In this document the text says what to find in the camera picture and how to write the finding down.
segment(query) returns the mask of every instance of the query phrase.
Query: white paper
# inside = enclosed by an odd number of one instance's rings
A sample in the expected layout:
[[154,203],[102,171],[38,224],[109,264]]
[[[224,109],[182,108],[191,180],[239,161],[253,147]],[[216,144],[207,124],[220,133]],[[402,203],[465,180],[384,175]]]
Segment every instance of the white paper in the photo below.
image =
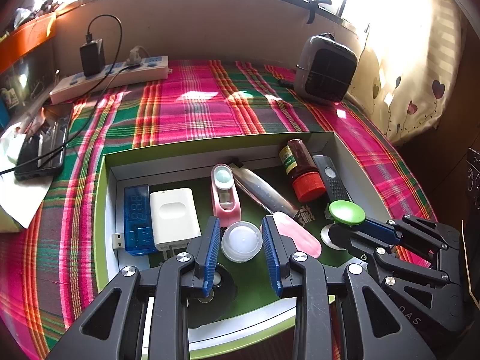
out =
[[[0,171],[13,168],[25,140],[25,134],[15,134],[18,125],[11,126],[0,138]],[[0,176],[0,206],[24,228],[30,226],[35,213],[47,194],[53,177],[17,181],[13,172]]]

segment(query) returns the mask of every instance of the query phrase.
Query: white power adapter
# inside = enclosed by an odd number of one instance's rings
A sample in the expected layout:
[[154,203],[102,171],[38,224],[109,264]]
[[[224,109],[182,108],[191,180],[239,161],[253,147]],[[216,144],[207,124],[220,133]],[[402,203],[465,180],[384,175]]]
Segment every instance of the white power adapter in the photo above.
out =
[[159,251],[186,248],[192,238],[200,235],[190,188],[151,193],[150,211],[153,239]]

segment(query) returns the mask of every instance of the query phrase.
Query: portable heater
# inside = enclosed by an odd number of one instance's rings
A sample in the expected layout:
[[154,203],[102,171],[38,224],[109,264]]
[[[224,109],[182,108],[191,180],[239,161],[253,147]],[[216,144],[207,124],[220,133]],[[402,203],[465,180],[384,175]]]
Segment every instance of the portable heater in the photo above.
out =
[[357,68],[357,57],[330,33],[311,37],[303,47],[293,88],[304,100],[340,102]]

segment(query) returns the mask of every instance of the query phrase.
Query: clear plastic lid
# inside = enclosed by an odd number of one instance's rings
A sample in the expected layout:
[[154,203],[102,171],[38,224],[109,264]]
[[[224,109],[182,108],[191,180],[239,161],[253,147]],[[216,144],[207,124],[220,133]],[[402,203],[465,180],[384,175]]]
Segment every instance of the clear plastic lid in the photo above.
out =
[[222,237],[222,252],[229,260],[243,263],[260,251],[262,243],[262,233],[257,226],[250,222],[236,222]]

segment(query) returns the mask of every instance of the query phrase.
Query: black cord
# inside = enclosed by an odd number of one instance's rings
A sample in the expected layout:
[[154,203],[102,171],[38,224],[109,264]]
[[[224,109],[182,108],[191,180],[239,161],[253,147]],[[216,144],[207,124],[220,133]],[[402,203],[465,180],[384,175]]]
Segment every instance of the black cord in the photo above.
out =
[[[112,72],[115,64],[117,63],[117,58],[118,58],[118,55],[119,55],[119,52],[120,52],[120,47],[122,45],[122,35],[123,35],[123,30],[122,30],[122,23],[120,22],[120,20],[118,19],[118,17],[114,16],[114,15],[109,15],[109,14],[102,14],[102,15],[98,15],[96,17],[94,17],[92,19],[92,21],[90,22],[90,24],[88,24],[88,28],[87,28],[87,37],[91,34],[90,34],[90,25],[99,17],[103,17],[103,16],[108,16],[108,17],[112,17],[114,18],[118,25],[119,25],[119,28],[120,28],[120,38],[118,40],[118,47],[117,47],[117,52],[115,54],[115,59],[110,67],[110,69],[108,70],[108,72],[105,74],[104,78],[102,78],[99,82],[97,82],[97,84],[95,84],[92,88],[90,88],[88,91],[86,91],[83,95],[79,96],[79,97],[84,97],[86,95],[88,95],[90,92],[93,91],[93,89],[95,89],[97,86],[99,86],[103,81],[106,80],[106,78],[109,76],[109,74]],[[24,163],[21,163],[19,165],[16,165],[14,166],[13,168],[10,168],[10,169],[5,169],[3,171],[0,172],[0,176],[1,175],[4,175],[6,173],[10,173],[10,172],[13,172],[15,171],[16,169],[20,168],[20,167],[24,167],[25,165],[28,165],[28,164],[31,164],[32,162],[35,162],[35,161],[38,161],[38,160],[41,160],[42,158],[45,158],[45,157],[48,157],[48,159],[42,164],[40,165],[43,166],[45,163],[47,163],[48,161],[50,161],[53,157],[55,157],[57,154],[60,153],[60,151],[63,150],[64,147],[66,147],[72,140],[74,140],[79,134],[80,132],[88,125],[88,123],[90,122],[90,120],[92,119],[92,116],[93,114],[95,113],[95,109],[97,109],[97,106],[98,106],[98,103],[100,102],[102,96],[104,95],[104,93],[106,92],[106,90],[109,88],[109,86],[111,85],[112,81],[116,78],[116,76],[118,76],[118,74],[122,73],[123,71],[129,69],[129,68],[133,68],[133,67],[136,67],[135,65],[134,66],[128,66],[128,67],[124,67],[123,69],[120,69],[116,75],[114,75],[114,77],[110,80],[110,82],[107,84],[107,86],[104,88],[104,90],[102,91],[102,93],[99,95],[97,101],[95,102],[95,105],[93,106],[93,109],[92,111],[90,112],[90,115],[88,115],[88,118],[87,120],[85,121],[85,123],[83,124],[83,126],[73,135],[73,137],[71,138],[68,138],[68,140],[66,140],[66,142],[64,142],[61,146],[55,148],[55,149],[52,149],[50,150],[49,152],[45,153],[45,154],[42,154],[42,155],[39,155],[38,157],[35,157],[35,158],[32,158],[28,161],[25,161]]]
[[51,151],[49,151],[48,153],[45,153],[45,154],[42,154],[42,155],[39,155],[38,157],[35,157],[35,158],[32,158],[31,160],[28,160],[24,163],[21,163],[20,165],[17,165],[11,169],[6,169],[6,170],[3,170],[0,172],[0,176],[1,175],[4,175],[5,173],[9,173],[9,172],[12,172],[12,171],[15,171],[15,169],[18,169],[20,167],[23,167],[25,165],[28,165],[34,161],[38,161],[38,160],[41,160],[42,158],[45,158],[47,156],[50,156],[48,157],[43,164],[41,164],[40,166],[38,166],[38,168],[41,168],[42,166],[44,166],[46,163],[48,163],[53,157],[55,157],[56,155],[58,155],[62,150],[63,148],[65,148],[71,141],[73,141],[76,137],[78,137],[78,135],[83,131],[83,129],[88,125],[88,123],[90,122],[90,120],[92,119],[92,116],[93,114],[95,113],[95,110],[97,109],[97,106],[98,106],[98,103],[100,102],[100,100],[102,99],[103,95],[105,94],[105,92],[107,91],[107,89],[110,87],[111,83],[113,82],[114,79],[117,78],[117,76],[122,73],[123,71],[126,71],[128,69],[132,69],[132,68],[135,68],[137,67],[136,65],[133,65],[133,66],[126,66],[122,69],[120,69],[117,74],[115,74],[112,79],[110,80],[110,82],[107,84],[107,86],[104,88],[104,90],[102,91],[102,93],[100,93],[97,101],[95,102],[95,105],[93,106],[92,108],[92,111],[90,112],[90,114],[88,115],[87,117],[87,120],[85,121],[85,123],[83,124],[82,127],[80,127],[80,129],[75,132],[75,134],[68,138],[68,140],[65,141],[65,143],[63,143],[62,145],[60,145],[59,147],[57,147],[56,149],[52,149]]

